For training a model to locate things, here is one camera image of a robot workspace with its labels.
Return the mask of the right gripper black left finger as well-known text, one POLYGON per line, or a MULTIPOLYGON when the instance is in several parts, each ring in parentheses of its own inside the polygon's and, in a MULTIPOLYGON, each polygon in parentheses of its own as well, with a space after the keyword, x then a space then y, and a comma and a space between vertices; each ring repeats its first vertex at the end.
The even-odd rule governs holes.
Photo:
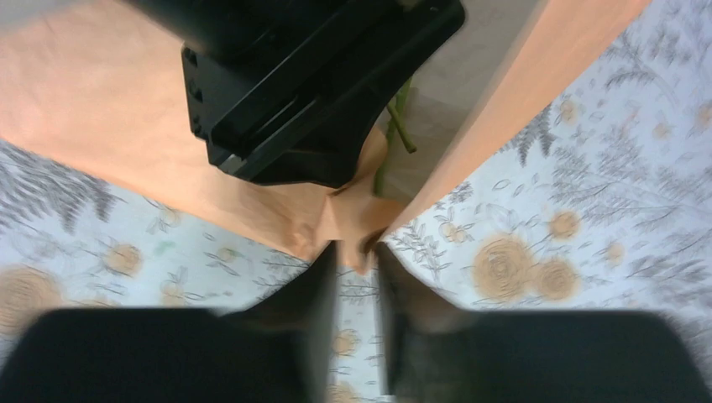
POLYGON ((336 316, 338 244, 261 302, 222 319, 242 343, 240 402, 323 402, 336 316))

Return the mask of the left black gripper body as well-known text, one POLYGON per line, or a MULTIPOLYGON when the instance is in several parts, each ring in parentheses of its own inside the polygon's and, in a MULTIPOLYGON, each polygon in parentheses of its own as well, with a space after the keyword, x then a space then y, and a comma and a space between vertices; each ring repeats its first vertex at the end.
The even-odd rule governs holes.
POLYGON ((378 116, 464 24, 459 1, 137 1, 180 38, 190 127, 261 186, 350 182, 378 116))

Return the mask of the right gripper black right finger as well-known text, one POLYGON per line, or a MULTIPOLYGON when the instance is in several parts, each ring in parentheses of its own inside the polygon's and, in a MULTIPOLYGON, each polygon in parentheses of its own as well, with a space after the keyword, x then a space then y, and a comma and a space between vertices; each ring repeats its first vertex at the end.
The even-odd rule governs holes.
POLYGON ((466 333, 479 316, 456 307, 375 246, 387 393, 397 402, 465 402, 474 393, 466 333))

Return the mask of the pink fake flower bunch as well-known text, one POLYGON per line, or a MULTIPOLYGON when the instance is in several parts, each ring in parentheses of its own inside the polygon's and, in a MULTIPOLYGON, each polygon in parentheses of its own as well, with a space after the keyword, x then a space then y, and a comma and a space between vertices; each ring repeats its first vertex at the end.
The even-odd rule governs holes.
POLYGON ((410 77, 397 91, 394 97, 386 105, 385 111, 389 119, 386 126, 385 140, 387 143, 386 156, 374 176, 373 192, 376 196, 382 196, 385 186, 385 173, 389 164, 389 153, 395 144, 395 136, 398 136, 401 144, 408 154, 417 151, 415 143, 412 141, 405 124, 405 110, 407 98, 411 89, 412 78, 410 77))

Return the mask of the tan wrapping paper sheet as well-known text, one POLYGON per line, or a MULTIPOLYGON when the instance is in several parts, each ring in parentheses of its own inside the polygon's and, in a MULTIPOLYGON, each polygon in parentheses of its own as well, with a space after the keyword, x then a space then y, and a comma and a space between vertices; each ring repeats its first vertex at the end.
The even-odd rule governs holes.
POLYGON ((512 139, 646 7, 643 1, 471 1, 463 28, 420 74, 421 93, 465 111, 432 151, 412 200, 377 198, 394 154, 374 129, 355 180, 259 187, 207 163, 189 131, 180 41, 114 1, 36 11, 1 30, 1 137, 300 258, 341 241, 360 271, 365 241, 443 198, 512 139))

